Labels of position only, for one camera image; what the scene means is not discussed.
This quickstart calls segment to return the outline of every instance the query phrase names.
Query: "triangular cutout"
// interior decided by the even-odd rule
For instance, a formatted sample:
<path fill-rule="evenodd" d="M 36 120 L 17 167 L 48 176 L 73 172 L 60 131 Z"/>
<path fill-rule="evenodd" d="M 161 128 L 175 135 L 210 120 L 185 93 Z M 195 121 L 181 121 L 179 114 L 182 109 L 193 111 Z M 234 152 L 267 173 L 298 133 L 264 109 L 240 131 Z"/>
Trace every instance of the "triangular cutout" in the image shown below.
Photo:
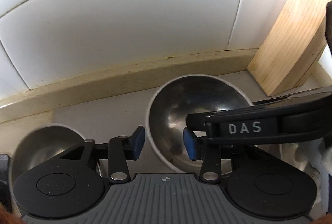
<path fill-rule="evenodd" d="M 71 151 L 69 151 L 64 156 L 60 157 L 60 159 L 72 159 L 72 160 L 79 160 L 82 157 L 82 154 L 84 152 L 85 146 L 77 147 Z"/>

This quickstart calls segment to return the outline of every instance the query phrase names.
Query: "large metal bowl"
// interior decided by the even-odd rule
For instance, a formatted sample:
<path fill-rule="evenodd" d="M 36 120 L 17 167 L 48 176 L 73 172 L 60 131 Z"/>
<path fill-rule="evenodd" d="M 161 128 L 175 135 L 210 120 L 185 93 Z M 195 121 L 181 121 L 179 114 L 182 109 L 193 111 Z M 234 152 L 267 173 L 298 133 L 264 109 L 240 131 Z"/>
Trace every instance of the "large metal bowl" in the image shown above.
<path fill-rule="evenodd" d="M 14 183 L 21 174 L 84 139 L 79 132 L 61 124 L 51 124 L 31 131 L 20 142 L 12 157 L 9 170 L 12 195 Z M 101 174 L 99 164 L 97 172 Z"/>
<path fill-rule="evenodd" d="M 177 77 L 161 86 L 151 100 L 146 117 L 147 138 L 169 168 L 199 174 L 202 161 L 191 161 L 183 144 L 186 116 L 251 105 L 244 93 L 221 78 L 201 74 Z M 230 161 L 222 160 L 223 174 L 231 170 Z"/>

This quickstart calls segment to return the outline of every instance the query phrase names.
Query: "wooden block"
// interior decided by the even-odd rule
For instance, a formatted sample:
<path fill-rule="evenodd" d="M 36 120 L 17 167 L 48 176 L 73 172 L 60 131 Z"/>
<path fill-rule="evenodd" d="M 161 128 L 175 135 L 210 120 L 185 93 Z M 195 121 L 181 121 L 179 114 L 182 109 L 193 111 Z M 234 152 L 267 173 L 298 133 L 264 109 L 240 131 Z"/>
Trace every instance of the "wooden block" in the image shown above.
<path fill-rule="evenodd" d="M 326 46 L 325 13 L 329 1 L 286 1 L 247 67 L 268 96 L 299 86 L 310 74 Z"/>

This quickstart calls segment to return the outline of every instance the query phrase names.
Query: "tiled wall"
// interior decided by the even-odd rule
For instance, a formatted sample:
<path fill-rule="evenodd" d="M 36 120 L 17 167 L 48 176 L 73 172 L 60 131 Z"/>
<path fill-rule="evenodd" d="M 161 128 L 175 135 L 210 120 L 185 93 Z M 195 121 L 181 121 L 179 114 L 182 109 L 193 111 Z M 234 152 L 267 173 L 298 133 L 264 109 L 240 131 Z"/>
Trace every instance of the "tiled wall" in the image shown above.
<path fill-rule="evenodd" d="M 286 0 L 0 0 L 0 98 L 112 64 L 259 47 Z"/>

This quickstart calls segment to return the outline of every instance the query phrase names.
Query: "ribbed surface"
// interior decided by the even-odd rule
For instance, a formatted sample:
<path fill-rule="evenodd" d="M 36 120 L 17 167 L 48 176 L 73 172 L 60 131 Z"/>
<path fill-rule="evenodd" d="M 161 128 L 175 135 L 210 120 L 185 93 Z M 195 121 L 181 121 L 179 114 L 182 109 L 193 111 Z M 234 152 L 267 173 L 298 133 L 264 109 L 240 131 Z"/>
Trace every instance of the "ribbed surface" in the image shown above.
<path fill-rule="evenodd" d="M 90 211 L 69 219 L 39 220 L 27 224 L 304 224 L 305 217 L 267 221 L 235 208 L 216 185 L 198 182 L 192 174 L 138 174 L 124 185 L 112 186 Z"/>

